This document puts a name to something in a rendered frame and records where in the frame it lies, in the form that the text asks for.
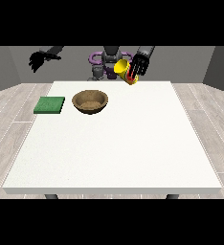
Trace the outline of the yellow cup with melon print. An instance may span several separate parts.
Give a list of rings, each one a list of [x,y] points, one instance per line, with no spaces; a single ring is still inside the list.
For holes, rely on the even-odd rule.
[[[129,74],[129,70],[130,70],[130,63],[127,59],[120,59],[114,65],[114,72],[126,83],[132,85],[138,81],[138,76],[135,76],[135,78],[133,78],[132,75]]]

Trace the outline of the brown wooden bowl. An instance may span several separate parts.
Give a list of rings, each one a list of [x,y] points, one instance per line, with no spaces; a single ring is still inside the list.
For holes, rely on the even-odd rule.
[[[100,90],[84,90],[76,93],[72,98],[72,104],[76,109],[88,115],[102,111],[108,103],[108,96]]]

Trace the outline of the green square pad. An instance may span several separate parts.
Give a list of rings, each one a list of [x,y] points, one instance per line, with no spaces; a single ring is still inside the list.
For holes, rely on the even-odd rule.
[[[34,113],[59,114],[64,102],[64,97],[41,97],[34,108]]]

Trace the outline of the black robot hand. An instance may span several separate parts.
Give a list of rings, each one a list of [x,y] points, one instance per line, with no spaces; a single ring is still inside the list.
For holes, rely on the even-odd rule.
[[[35,73],[44,64],[45,61],[52,59],[60,60],[60,56],[43,52],[35,52],[30,56],[29,66]]]
[[[146,69],[149,65],[149,59],[143,55],[133,56],[130,63],[129,75],[135,78],[137,75],[143,76],[146,73]]]

